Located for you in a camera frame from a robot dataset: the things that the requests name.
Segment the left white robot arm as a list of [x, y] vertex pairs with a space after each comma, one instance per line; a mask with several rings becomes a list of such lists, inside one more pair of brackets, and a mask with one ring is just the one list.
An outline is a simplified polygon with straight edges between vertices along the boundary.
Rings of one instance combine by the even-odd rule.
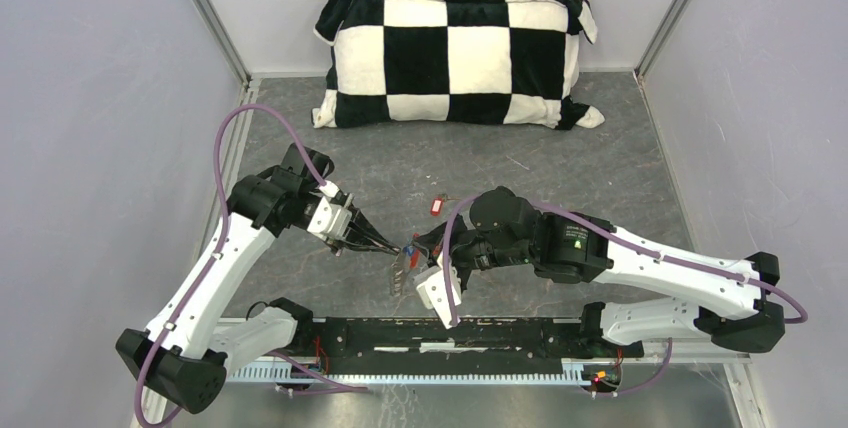
[[272, 351], [316, 350], [327, 362], [312, 311], [285, 298], [226, 331], [215, 329], [247, 273], [286, 229], [317, 238], [334, 255], [401, 253], [328, 181], [333, 169], [327, 155], [291, 144], [281, 163], [234, 185], [212, 240], [175, 295], [145, 329], [127, 329], [116, 343], [144, 387], [197, 414], [229, 375]]

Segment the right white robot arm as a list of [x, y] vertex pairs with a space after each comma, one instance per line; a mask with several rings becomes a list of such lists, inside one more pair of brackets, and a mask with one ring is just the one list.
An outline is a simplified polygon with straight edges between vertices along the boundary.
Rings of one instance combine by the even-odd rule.
[[776, 256], [758, 252], [724, 259], [667, 246], [606, 220], [532, 203], [505, 187], [474, 198], [456, 216], [420, 236], [428, 268], [415, 278], [424, 306], [446, 328], [476, 270], [529, 266], [563, 284], [615, 284], [654, 293], [649, 301], [586, 305], [580, 348], [602, 356], [615, 345], [662, 338], [706, 339], [742, 353], [771, 351], [784, 336], [783, 307], [774, 301]]

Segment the key with blue tag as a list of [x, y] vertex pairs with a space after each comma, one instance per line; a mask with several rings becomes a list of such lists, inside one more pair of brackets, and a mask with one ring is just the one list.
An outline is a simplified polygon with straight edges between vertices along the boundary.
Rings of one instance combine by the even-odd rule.
[[419, 250], [412, 244], [405, 246], [402, 249], [403, 254], [408, 258], [411, 266], [416, 266], [420, 256]]

